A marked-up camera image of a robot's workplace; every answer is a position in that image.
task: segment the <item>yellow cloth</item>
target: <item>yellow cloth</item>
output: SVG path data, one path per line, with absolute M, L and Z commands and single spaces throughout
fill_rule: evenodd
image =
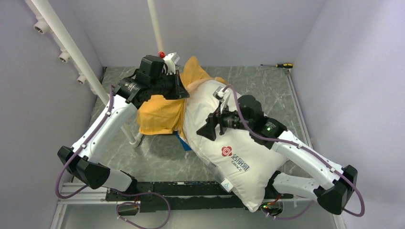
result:
M 190 93 L 200 84 L 208 80 L 217 80 L 226 83 L 220 77 L 215 79 L 205 72 L 195 56 L 192 56 L 184 66 L 184 71 L 180 74 L 181 82 Z M 144 102 L 138 110 L 139 132 L 144 135 L 171 134 L 179 131 L 183 139 L 182 132 L 186 100 L 166 100 L 162 95 L 153 95 L 151 99 Z

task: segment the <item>purple cable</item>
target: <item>purple cable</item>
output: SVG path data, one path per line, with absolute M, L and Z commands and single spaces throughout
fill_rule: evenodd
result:
M 122 196 L 125 196 L 125 197 L 136 197 L 136 196 L 142 196 L 142 195 L 149 195 L 149 194 L 152 194 L 152 195 L 155 195 L 155 196 L 158 196 L 158 197 L 162 198 L 162 199 L 166 202 L 166 204 L 167 204 L 167 208 L 168 208 L 167 218 L 166 218 L 166 220 L 165 220 L 160 226 L 158 226 L 157 228 L 151 228 L 151 229 L 160 229 L 160 228 L 164 227 L 164 226 L 167 224 L 167 222 L 169 221 L 169 218 L 170 218 L 170 210 L 171 210 L 171 209 L 170 209 L 170 204 L 169 204 L 169 202 L 167 201 L 167 199 L 166 199 L 164 196 L 162 196 L 161 194 L 156 193 L 156 192 L 142 192 L 142 193 L 137 193 L 137 194 L 125 194 L 125 193 L 120 192 L 120 191 L 118 191 L 118 190 L 116 190 L 116 189 L 113 189 L 113 188 L 112 188 L 111 190 L 113 190 L 113 191 L 117 192 L 118 194 L 120 194 L 120 195 L 122 195 Z M 127 222 L 127 223 L 129 223 L 129 224 L 131 224 L 132 226 L 135 226 L 135 227 L 137 227 L 137 228 L 140 228 L 140 229 L 149 229 L 149 228 L 144 228 L 144 227 L 142 227 L 142 226 L 139 226 L 138 224 L 132 222 L 131 220 L 128 220 L 128 219 L 126 219 L 126 218 L 120 216 L 118 210 L 119 210 L 119 208 L 120 208 L 121 206 L 123 206 L 123 205 L 133 205 L 133 206 L 136 206 L 137 204 L 134 203 L 134 202 L 124 202 L 124 203 L 122 203 L 122 204 L 117 205 L 116 213 L 117 213 L 118 218 L 122 219 L 123 221 L 125 221 L 125 222 Z
M 237 102 L 237 101 L 238 101 L 238 96 L 237 96 L 237 94 L 236 94 L 235 88 L 234 88 L 232 85 L 229 85 L 229 87 L 232 89 L 233 94 L 234 94 L 234 99 L 235 99 L 235 104 L 236 104 L 236 110 L 237 110 L 237 112 L 238 112 L 239 118 L 240 118 L 240 120 L 241 120 L 243 126 L 245 127 L 245 129 L 246 129 L 247 131 L 249 131 L 249 133 L 250 133 L 252 136 L 254 136 L 254 137 L 256 137 L 256 138 L 258 138 L 258 139 L 260 139 L 260 140 L 264 140 L 264 141 L 283 142 L 283 143 L 291 144 L 291 145 L 296 146 L 296 147 L 299 146 L 299 144 L 297 144 L 297 143 L 295 143 L 295 142 L 293 142 L 293 141 L 288 141 L 288 140 L 279 139 L 279 138 L 263 137 L 263 136 L 260 136 L 260 135 L 256 134 L 255 132 L 253 132 L 253 131 L 249 128 L 249 126 L 247 125 L 246 120 L 243 118 L 243 115 L 242 115 L 242 112 L 241 112 L 239 103 Z M 310 153 L 310 154 L 312 154 L 314 157 L 316 157 L 316 158 L 317 158 L 320 162 L 322 162 L 327 168 L 329 168 L 329 169 L 332 168 L 331 165 L 329 165 L 322 157 L 320 157 L 318 154 L 316 154 L 312 149 L 310 149 L 310 148 L 308 148 L 308 147 L 306 147 L 306 146 L 303 146 L 303 147 L 301 147 L 301 148 L 303 148 L 305 151 L 307 151 L 308 153 Z M 345 212 L 347 212 L 347 213 L 353 215 L 353 216 L 357 216 L 357 217 L 363 216 L 363 215 L 364 215 L 364 211 L 365 211 L 365 206 L 364 206 L 364 199 L 363 199 L 363 197 L 362 197 L 360 191 L 357 189 L 357 187 L 356 187 L 351 181 L 349 181 L 348 178 L 346 178 L 345 176 L 343 176 L 340 172 L 338 172 L 337 170 L 335 170 L 334 173 L 337 174 L 338 176 L 340 176 L 344 181 L 346 181 L 347 184 L 349 184 L 349 185 L 353 188 L 353 190 L 356 192 L 357 196 L 359 197 L 360 205 L 361 205 L 361 208 L 362 208 L 362 209 L 360 210 L 360 213 L 353 213 L 353 212 L 351 212 L 351 211 L 349 211 L 349 210 L 346 210 L 345 208 L 344 208 L 343 210 L 344 210 Z M 300 213 L 300 215 L 304 214 L 304 212 L 307 211 L 308 209 L 309 209 L 309 207 L 305 208 L 304 211 Z
M 108 107 L 108 112 L 111 112 L 111 110 L 113 109 L 113 104 L 114 104 L 114 96 L 113 96 L 113 88 L 110 85 L 110 103 L 109 103 L 109 107 Z M 101 122 L 96 126 L 96 128 L 91 132 L 91 134 L 86 138 L 86 140 L 83 142 L 83 145 L 87 145 L 87 143 L 94 137 L 94 135 L 97 133 L 97 131 L 103 126 L 103 124 L 106 122 L 108 118 L 108 115 L 105 114 L 103 119 L 101 120 Z M 69 164 L 73 161 L 73 159 L 80 154 L 80 152 L 83 150 L 83 147 L 80 146 L 77 151 L 69 158 L 69 160 L 66 161 L 64 167 L 62 168 L 61 172 L 59 173 L 58 178 L 56 179 L 56 184 L 55 184 L 55 194 L 57 197 L 59 197 L 60 199 L 68 199 L 74 195 L 76 195 L 77 193 L 79 193 L 81 190 L 85 189 L 86 187 L 88 187 L 88 185 L 85 185 L 81 188 L 79 188 L 77 191 L 75 191 L 74 193 L 68 195 L 68 196 L 62 196 L 62 194 L 59 192 L 59 184 L 61 183 L 61 179 L 62 179 L 62 175 L 64 173 L 64 171 L 68 168 Z

